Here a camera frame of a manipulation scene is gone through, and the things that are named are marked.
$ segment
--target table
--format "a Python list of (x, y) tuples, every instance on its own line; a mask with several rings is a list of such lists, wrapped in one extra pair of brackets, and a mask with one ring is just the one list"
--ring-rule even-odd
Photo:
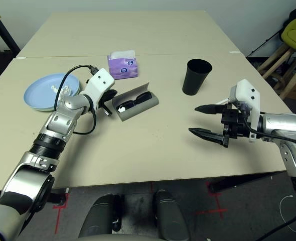
[(239, 51), (205, 11), (53, 13), (20, 57)]
[(3, 39), (3, 41), (7, 44), (9, 49), (12, 51), (13, 55), (16, 56), (20, 52), (20, 48), (17, 46), (12, 36), (9, 34), (7, 29), (3, 25), (1, 21), (1, 16), (0, 16), (0, 36)]
[[(290, 112), (274, 90), (241, 53), (139, 55), (139, 77), (117, 80), (114, 89), (123, 93), (149, 82), (159, 105), (122, 122), (116, 111), (107, 117), (97, 112), (96, 130), (87, 136), (73, 135), (63, 152), (54, 188), (202, 178), (285, 170), (278, 147), (247, 138), (231, 140), (229, 148), (204, 141), (188, 131), (203, 127), (220, 133), (221, 115), (207, 115), (194, 108), (216, 103), (229, 95), (230, 87), (247, 78), (261, 93), (261, 110)], [(186, 63), (193, 58), (209, 61), (213, 70), (195, 96), (181, 88)], [(108, 68), (105, 56), (14, 59), (0, 77), (0, 189), (29, 150), (49, 113), (24, 104), (25, 89), (36, 79), (66, 72), (79, 64)], [(85, 86), (87, 70), (73, 73)], [(82, 116), (78, 131), (92, 126), (91, 115)]]

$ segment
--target black cup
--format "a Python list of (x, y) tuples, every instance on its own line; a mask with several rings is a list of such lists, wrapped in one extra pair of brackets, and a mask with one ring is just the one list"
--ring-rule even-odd
[(191, 59), (188, 61), (183, 92), (187, 95), (197, 94), (200, 86), (212, 69), (212, 65), (205, 60)]

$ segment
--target stool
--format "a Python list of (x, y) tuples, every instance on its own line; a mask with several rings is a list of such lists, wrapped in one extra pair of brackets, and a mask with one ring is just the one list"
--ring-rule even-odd
[(3, 41), (7, 44), (9, 49), (12, 51), (14, 57), (17, 56), (17, 54), (20, 52), (20, 48), (15, 43), (12, 36), (9, 34), (3, 23), (1, 22), (1, 16), (0, 16), (0, 36), (3, 39)]
[[(293, 64), (289, 67), (283, 76), (279, 76), (274, 71), (286, 61), (294, 51), (296, 51), (296, 19), (290, 22), (282, 33), (282, 39), (284, 44), (281, 45), (275, 53), (273, 53), (259, 68), (257, 71), (262, 74), (262, 77), (266, 79), (272, 75), (276, 77), (279, 82), (274, 87), (274, 90), (278, 92), (278, 89), (282, 86), (282, 91), (279, 95), (281, 99), (284, 99), (287, 94), (296, 85), (296, 74), (289, 80), (292, 72), (296, 68), (296, 59)], [(267, 71), (265, 69), (271, 65), (277, 58), (279, 58)]]

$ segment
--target tissue box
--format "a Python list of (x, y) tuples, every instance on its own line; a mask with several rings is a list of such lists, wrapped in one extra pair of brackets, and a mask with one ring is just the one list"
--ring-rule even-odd
[(109, 72), (114, 79), (134, 78), (138, 76), (136, 59), (110, 59), (108, 56)]
[(108, 56), (109, 72), (114, 79), (138, 76), (134, 50), (115, 51)]

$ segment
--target purple tissue box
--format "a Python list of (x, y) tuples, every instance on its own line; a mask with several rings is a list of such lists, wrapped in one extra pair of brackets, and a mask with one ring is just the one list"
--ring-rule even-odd
[(109, 72), (114, 79), (127, 79), (138, 76), (136, 59), (110, 59)]

